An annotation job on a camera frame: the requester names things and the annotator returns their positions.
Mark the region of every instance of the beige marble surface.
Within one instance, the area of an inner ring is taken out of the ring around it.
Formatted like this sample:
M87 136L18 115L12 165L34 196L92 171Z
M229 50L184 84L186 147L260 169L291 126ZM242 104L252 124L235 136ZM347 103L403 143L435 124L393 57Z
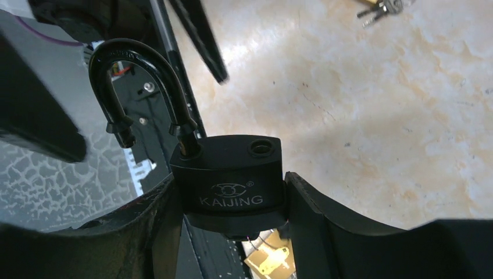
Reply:
M173 18L209 135L283 141L284 170L378 221L493 217L493 1L204 0L230 80Z

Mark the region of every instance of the yellow sticker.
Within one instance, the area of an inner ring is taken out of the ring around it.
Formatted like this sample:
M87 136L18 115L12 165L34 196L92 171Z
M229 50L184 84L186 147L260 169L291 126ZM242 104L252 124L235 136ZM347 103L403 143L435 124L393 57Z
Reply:
M267 259L265 259L263 263L261 263L259 266L260 273L262 275L271 274L272 271L274 271L276 268L281 266L281 264L283 264L286 261L289 255L290 255L290 249L287 248L286 246L270 252Z

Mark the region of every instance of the bunch of keys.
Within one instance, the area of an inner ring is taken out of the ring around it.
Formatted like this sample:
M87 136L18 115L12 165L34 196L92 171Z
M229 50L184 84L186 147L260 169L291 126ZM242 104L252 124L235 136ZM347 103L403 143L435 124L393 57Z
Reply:
M404 1L403 0L378 0L370 9L364 10L357 14L358 19L363 16L369 15L371 13L376 13L375 17L366 20L363 23L363 28L368 27L369 25L374 24L382 17L386 15L397 15L404 10Z

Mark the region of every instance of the purple cable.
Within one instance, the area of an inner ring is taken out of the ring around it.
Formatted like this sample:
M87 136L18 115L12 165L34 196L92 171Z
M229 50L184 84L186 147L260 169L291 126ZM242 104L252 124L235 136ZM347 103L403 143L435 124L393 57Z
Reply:
M38 30L32 28L31 26L29 26L29 24L27 24L24 20L22 20L20 17L18 16L15 16L15 18L17 19L17 21L19 22L20 25L22 25L22 27L24 27L25 29L27 29L27 31L33 33L34 35L36 35L38 38L40 39L43 39L45 41L48 41L48 42L51 42L53 44L57 44L57 45L64 45L64 46L67 46L67 47L81 47L83 46L84 44L81 43L81 42L69 42L69 41L64 41L64 40L59 40L59 39L55 39L55 38L52 38L52 37L49 37L43 33L40 33Z

